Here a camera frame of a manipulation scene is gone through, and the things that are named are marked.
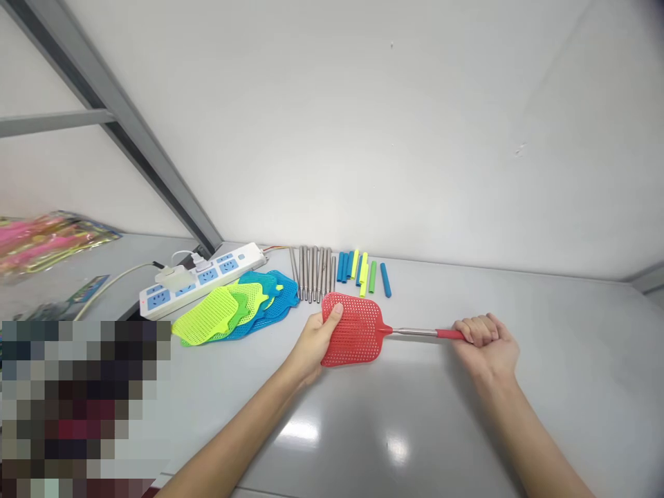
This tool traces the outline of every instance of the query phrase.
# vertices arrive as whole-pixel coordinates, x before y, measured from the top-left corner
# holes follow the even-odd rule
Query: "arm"
[[[175,474],[158,498],[228,497],[297,393],[320,375],[320,362],[341,319],[337,304],[328,320],[307,320],[283,365],[238,414]]]
[[[497,428],[530,498],[593,498],[546,431],[519,387],[519,345],[494,315],[456,322],[464,336],[497,338],[484,345],[454,341],[484,407]]]

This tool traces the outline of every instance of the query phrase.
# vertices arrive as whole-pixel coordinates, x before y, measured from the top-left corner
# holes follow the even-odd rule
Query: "plug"
[[[157,284],[163,285],[169,291],[176,293],[196,282],[196,277],[184,266],[177,265],[175,268],[165,266],[157,276],[154,277]]]
[[[192,253],[192,261],[196,265],[197,272],[202,272],[212,267],[212,262],[206,260],[203,256],[201,256],[197,252]]]

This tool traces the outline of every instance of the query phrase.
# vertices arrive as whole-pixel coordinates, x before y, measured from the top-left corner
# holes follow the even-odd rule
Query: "red fly swatter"
[[[375,302],[341,293],[329,293],[325,296],[322,302],[323,320],[327,320],[338,302],[344,305],[344,313],[332,332],[330,346],[320,363],[323,367],[374,361],[382,349],[383,338],[392,332],[465,340],[459,331],[393,329],[382,322],[380,307]]]

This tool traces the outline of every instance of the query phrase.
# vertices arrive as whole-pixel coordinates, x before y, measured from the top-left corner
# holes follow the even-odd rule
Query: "white power strip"
[[[196,281],[176,293],[160,284],[153,285],[138,294],[140,315],[148,320],[159,320],[176,309],[211,293],[215,288],[237,280],[242,274],[255,270],[268,260],[259,247],[252,243],[211,260],[212,266],[202,271],[189,270]]]

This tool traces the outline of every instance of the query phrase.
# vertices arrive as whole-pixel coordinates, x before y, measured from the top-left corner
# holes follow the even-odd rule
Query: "metal frame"
[[[632,286],[640,293],[648,295],[664,288],[664,266],[655,268],[639,278],[631,281]]]
[[[57,129],[101,125],[115,120],[115,116],[106,109],[0,118],[0,138]]]
[[[221,235],[68,8],[59,0],[0,0],[0,5],[87,109],[113,116],[102,128],[200,243],[203,256],[211,257]],[[45,126],[34,118],[30,127]],[[60,124],[67,122],[62,114],[59,118]],[[56,115],[49,119],[57,121]]]

